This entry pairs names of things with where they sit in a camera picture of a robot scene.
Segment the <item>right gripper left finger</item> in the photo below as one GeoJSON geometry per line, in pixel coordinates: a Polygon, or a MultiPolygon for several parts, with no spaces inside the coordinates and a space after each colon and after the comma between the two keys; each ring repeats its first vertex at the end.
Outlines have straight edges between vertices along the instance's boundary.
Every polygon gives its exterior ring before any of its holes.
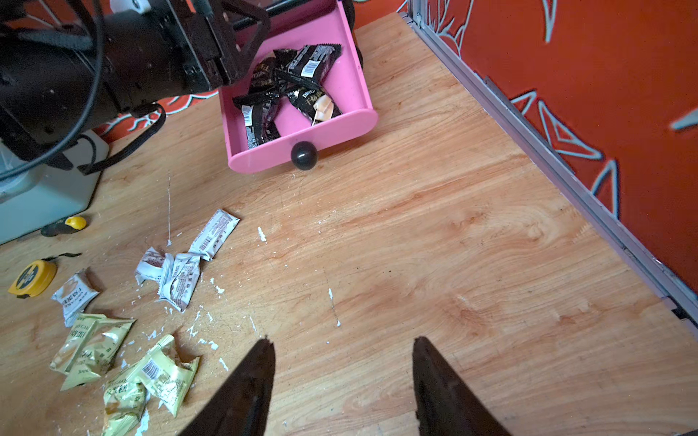
{"type": "Polygon", "coordinates": [[[257,341],[183,435],[263,435],[276,372],[276,351],[257,341]]]}

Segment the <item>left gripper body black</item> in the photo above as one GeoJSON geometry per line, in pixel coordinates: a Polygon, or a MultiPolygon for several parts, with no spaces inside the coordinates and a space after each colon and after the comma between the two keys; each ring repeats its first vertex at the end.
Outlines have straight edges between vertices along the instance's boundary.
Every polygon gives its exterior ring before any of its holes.
{"type": "Polygon", "coordinates": [[[245,76],[234,19],[243,1],[168,1],[188,90],[214,90],[245,76]]]}

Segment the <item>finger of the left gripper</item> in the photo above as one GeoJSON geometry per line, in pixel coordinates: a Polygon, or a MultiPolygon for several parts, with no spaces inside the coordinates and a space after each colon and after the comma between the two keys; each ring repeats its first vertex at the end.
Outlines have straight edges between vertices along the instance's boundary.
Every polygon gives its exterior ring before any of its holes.
{"type": "Polygon", "coordinates": [[[247,1],[222,1],[223,64],[229,78],[237,82],[247,75],[259,48],[271,29],[266,10],[247,1]]]}

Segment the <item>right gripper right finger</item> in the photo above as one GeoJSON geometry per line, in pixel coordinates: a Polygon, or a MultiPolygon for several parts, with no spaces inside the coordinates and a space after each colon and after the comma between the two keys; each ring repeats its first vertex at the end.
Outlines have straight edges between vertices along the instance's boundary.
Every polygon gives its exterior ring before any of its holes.
{"type": "Polygon", "coordinates": [[[413,379],[421,435],[509,434],[423,336],[414,340],[413,379]]]}

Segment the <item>black cookie packet isolated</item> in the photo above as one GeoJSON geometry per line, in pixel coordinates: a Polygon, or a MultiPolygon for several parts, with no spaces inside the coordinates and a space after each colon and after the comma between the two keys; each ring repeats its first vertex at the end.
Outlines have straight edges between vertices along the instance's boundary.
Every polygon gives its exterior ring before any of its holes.
{"type": "Polygon", "coordinates": [[[250,85],[248,92],[250,94],[257,94],[261,92],[267,92],[278,88],[278,77],[277,71],[279,70],[279,60],[274,53],[268,54],[262,61],[260,61],[254,71],[252,72],[252,77],[250,80],[250,85]]]}

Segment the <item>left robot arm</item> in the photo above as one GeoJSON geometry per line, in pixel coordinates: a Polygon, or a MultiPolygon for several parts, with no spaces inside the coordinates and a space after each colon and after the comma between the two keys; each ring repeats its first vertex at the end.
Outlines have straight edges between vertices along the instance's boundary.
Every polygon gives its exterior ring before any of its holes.
{"type": "Polygon", "coordinates": [[[106,15],[73,1],[77,25],[19,28],[25,3],[1,5],[1,141],[18,158],[69,171],[65,150],[115,119],[163,112],[162,100],[243,78],[271,28],[245,1],[130,1],[106,15]]]}

